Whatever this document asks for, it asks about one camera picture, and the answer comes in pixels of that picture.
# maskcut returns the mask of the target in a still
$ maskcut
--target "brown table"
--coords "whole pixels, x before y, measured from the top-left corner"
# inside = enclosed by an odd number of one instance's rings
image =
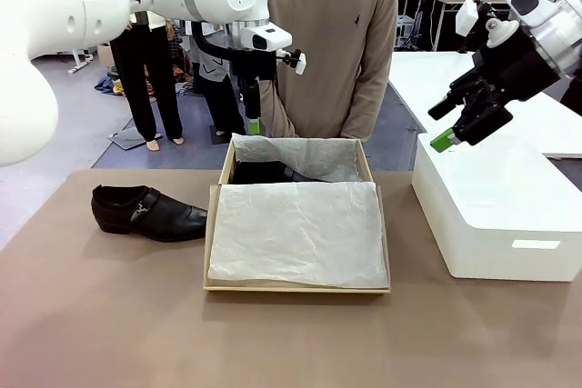
[[[218,172],[73,174],[0,254],[4,388],[582,386],[582,281],[453,279],[409,173],[379,173],[393,293],[202,291],[203,241],[103,234],[98,184],[205,206]]]

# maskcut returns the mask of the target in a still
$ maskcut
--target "sweater sleeve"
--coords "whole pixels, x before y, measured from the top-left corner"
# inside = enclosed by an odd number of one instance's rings
[[[352,106],[341,136],[367,141],[380,112],[396,38],[398,0],[378,0],[367,30]]]
[[[298,137],[295,127],[287,113],[281,99],[277,95],[272,81],[259,82],[261,90],[261,122],[271,138]]]

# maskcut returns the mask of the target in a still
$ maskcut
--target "white tissue paper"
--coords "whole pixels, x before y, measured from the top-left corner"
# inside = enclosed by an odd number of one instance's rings
[[[360,182],[356,167],[357,140],[265,138],[233,134],[236,160],[241,163],[280,161],[311,179]]]
[[[387,288],[382,230],[374,183],[223,185],[208,277]]]

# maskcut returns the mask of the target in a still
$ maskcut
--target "person in brown sweater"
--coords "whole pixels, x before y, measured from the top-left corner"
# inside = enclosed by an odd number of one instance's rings
[[[276,83],[261,83],[266,134],[367,140],[386,92],[397,0],[269,0],[269,8],[307,69],[281,65]]]

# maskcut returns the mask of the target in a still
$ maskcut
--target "person's leg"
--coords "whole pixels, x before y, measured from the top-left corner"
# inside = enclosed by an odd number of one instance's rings
[[[570,87],[562,96],[561,102],[566,108],[571,109],[578,115],[582,115],[582,82],[579,79],[572,79]]]
[[[214,82],[202,77],[200,83],[216,131],[246,134],[245,120],[238,110],[235,90],[230,82],[230,77],[225,77],[222,82]]]
[[[182,121],[178,112],[174,70],[170,60],[170,50],[165,27],[158,27],[149,34],[145,64],[149,80],[154,87],[157,107],[162,116],[166,135],[171,140],[182,138]]]
[[[135,127],[147,142],[156,139],[156,120],[147,95],[144,59],[137,47],[143,45],[145,29],[134,26],[111,42],[111,52],[125,97],[134,117]]]

